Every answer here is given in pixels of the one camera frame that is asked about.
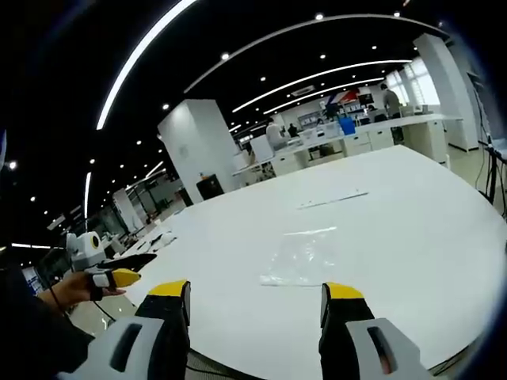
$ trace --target transparent plastic sheet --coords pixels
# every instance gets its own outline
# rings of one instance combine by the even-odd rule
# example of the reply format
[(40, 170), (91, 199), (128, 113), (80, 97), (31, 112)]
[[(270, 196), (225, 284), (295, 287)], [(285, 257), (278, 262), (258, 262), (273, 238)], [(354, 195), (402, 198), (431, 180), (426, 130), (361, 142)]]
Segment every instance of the transparent plastic sheet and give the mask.
[(333, 278), (337, 258), (337, 227), (283, 235), (261, 285), (320, 287)]

